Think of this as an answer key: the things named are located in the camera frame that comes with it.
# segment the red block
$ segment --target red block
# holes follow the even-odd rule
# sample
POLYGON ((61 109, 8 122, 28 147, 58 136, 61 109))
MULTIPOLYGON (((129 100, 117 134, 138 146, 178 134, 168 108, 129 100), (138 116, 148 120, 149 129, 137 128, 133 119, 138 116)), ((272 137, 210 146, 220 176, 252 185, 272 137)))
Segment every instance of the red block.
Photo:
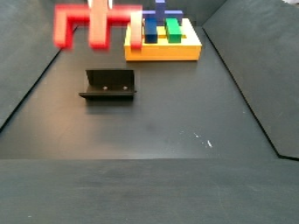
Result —
POLYGON ((57 4, 53 20, 53 43, 58 48, 72 47, 72 28, 74 24, 89 22, 89 7, 81 4, 57 4))
POLYGON ((132 48, 141 48, 142 6, 113 5, 108 0, 93 0, 92 8, 84 4, 58 4, 54 7, 53 43, 58 48, 72 47, 73 25, 88 25, 88 43, 93 49, 108 48, 109 26, 126 26, 130 22, 132 48))

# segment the green block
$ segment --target green block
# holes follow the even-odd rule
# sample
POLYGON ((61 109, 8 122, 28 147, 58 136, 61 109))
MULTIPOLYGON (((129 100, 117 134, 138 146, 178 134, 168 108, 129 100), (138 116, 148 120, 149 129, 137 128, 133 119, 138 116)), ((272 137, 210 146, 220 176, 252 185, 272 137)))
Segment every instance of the green block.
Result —
POLYGON ((164 20, 164 29, 165 29, 168 43, 172 43, 172 44, 181 43, 182 33, 181 33, 181 28, 176 18, 166 18, 164 20))

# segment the gray wall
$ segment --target gray wall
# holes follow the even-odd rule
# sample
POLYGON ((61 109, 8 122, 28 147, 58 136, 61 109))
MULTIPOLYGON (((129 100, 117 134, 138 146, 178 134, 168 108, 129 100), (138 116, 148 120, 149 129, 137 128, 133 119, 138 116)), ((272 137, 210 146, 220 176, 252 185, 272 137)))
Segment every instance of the gray wall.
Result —
POLYGON ((80 0, 0 0, 0 128, 58 49, 52 44, 57 3, 80 0))
POLYGON ((204 24, 277 152, 299 158, 299 10, 228 0, 204 24))
MULTIPOLYGON (((202 25, 227 0, 165 0, 166 9, 180 10, 188 19, 202 25)), ((145 10, 154 9, 154 0, 114 0, 114 4, 141 4, 145 10)))

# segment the black bracket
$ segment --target black bracket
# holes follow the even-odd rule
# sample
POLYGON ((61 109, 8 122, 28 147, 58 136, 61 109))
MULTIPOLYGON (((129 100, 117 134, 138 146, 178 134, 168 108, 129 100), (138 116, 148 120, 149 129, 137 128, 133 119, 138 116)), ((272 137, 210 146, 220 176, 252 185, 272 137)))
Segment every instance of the black bracket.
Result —
POLYGON ((130 69, 86 70, 88 90, 78 93, 86 100, 133 99, 134 71, 130 69))

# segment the white speck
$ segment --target white speck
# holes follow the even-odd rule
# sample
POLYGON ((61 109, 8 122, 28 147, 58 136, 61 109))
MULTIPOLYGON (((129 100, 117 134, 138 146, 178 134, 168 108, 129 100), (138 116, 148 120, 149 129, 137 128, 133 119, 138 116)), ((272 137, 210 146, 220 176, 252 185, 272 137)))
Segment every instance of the white speck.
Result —
POLYGON ((212 148, 212 146, 210 146, 210 141, 208 140, 208 145, 209 145, 209 147, 212 148))

